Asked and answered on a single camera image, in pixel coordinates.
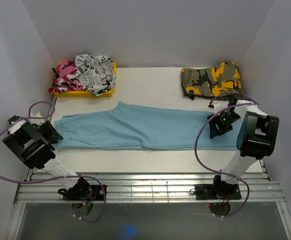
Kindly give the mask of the light blue trousers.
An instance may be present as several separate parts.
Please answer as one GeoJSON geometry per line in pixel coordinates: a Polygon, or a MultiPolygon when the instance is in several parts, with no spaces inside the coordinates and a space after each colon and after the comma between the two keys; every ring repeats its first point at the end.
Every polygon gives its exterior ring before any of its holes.
{"type": "Polygon", "coordinates": [[[204,124],[210,112],[119,102],[111,110],[63,116],[55,121],[59,149],[234,151],[242,121],[213,139],[204,124]]]}

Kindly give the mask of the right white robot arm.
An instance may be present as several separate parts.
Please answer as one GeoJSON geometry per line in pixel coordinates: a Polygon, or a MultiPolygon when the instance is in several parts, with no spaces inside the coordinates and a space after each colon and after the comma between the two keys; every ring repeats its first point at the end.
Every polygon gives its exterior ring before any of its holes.
{"type": "Polygon", "coordinates": [[[231,94],[228,106],[218,116],[208,116],[209,137],[222,136],[234,129],[233,123],[242,120],[236,139],[236,153],[230,162],[213,178],[213,183],[202,191],[207,199],[240,199],[239,178],[247,169],[270,156],[275,148],[279,118],[261,111],[257,104],[240,93],[231,94]]]}

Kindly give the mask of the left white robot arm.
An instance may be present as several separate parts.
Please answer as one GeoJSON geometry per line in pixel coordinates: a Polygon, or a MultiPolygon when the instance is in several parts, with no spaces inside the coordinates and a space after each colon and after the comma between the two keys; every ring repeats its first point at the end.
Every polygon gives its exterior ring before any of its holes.
{"type": "Polygon", "coordinates": [[[63,137],[55,130],[49,120],[22,119],[11,117],[13,126],[7,131],[2,142],[30,169],[42,170],[54,177],[60,177],[63,188],[58,194],[65,200],[87,200],[92,194],[90,184],[66,168],[57,158],[54,145],[63,137]]]}

